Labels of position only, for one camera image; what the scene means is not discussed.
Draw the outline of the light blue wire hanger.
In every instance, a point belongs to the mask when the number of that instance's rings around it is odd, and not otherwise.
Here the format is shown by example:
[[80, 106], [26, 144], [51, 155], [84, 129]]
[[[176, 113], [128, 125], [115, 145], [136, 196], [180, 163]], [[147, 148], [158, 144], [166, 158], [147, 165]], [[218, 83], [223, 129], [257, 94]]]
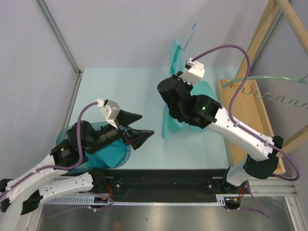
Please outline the light blue wire hanger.
[[185, 52], [185, 50], [186, 50], [187, 47], [189, 46], [189, 43], [191, 42], [191, 39], [193, 38], [193, 36], [194, 36], [194, 34], [195, 34], [195, 31], [196, 31], [196, 29], [197, 29], [197, 25], [198, 25], [198, 24], [195, 23], [195, 24], [192, 26], [192, 28], [191, 28], [192, 32], [191, 32], [191, 34], [190, 34], [188, 40], [186, 41], [184, 47], [182, 48], [182, 51], [183, 51], [183, 52]]

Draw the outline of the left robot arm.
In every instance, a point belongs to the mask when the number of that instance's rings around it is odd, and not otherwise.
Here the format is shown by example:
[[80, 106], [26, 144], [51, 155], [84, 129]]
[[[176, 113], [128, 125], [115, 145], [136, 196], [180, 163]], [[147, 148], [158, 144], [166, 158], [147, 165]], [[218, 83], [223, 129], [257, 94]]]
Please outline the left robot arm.
[[141, 118], [141, 115], [120, 111], [115, 126], [107, 122], [91, 124], [79, 119], [64, 130], [65, 139], [36, 167], [17, 179], [0, 181], [1, 211], [7, 212], [11, 205], [21, 200], [20, 213], [23, 215], [58, 196], [102, 192], [106, 188], [106, 180], [101, 168], [94, 168], [68, 180], [52, 182], [52, 179], [86, 163], [88, 155], [97, 154], [114, 142], [119, 141], [134, 150], [140, 148], [154, 135], [153, 130], [138, 130], [129, 126]]

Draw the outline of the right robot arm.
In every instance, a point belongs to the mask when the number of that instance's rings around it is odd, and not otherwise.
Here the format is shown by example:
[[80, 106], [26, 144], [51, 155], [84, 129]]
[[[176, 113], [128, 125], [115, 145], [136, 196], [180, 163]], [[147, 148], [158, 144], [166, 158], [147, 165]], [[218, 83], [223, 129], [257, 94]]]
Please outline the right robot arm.
[[227, 170], [222, 181], [225, 192], [235, 192], [248, 179], [265, 180], [273, 176], [279, 162], [276, 148], [282, 145], [283, 139], [259, 134], [241, 121], [233, 122], [227, 109], [207, 95], [191, 95], [204, 74], [203, 69], [179, 71], [158, 84], [170, 116], [221, 135], [247, 152], [242, 162]]

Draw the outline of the translucent green plastic hanger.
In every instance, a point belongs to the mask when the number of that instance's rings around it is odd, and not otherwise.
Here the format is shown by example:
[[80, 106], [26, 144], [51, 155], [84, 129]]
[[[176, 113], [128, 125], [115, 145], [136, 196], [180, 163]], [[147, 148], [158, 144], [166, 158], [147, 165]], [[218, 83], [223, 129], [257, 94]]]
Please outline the translucent green plastic hanger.
[[[231, 80], [228, 83], [222, 84], [222, 88], [224, 90], [230, 90], [236, 92], [237, 89], [240, 87], [241, 82], [244, 80], [244, 78], [234, 79]], [[293, 77], [280, 77], [280, 76], [249, 76], [245, 82], [245, 84], [248, 84], [248, 81], [250, 80], [281, 80], [281, 81], [288, 81], [292, 83], [297, 83], [304, 85], [305, 87], [308, 86], [308, 82], [303, 79], [293, 78]], [[241, 93], [244, 95], [252, 95], [256, 97], [257, 99], [266, 99], [268, 101], [272, 102], [280, 102], [282, 104], [286, 105], [292, 105], [296, 108], [302, 108], [307, 110], [308, 109], [308, 101], [307, 100], [299, 100], [297, 98], [290, 98], [287, 97], [286, 94], [275, 94], [271, 91], [266, 91], [262, 93], [260, 90], [257, 89], [257, 87], [252, 87], [251, 90], [247, 90], [247, 87], [243, 86], [241, 88]]]

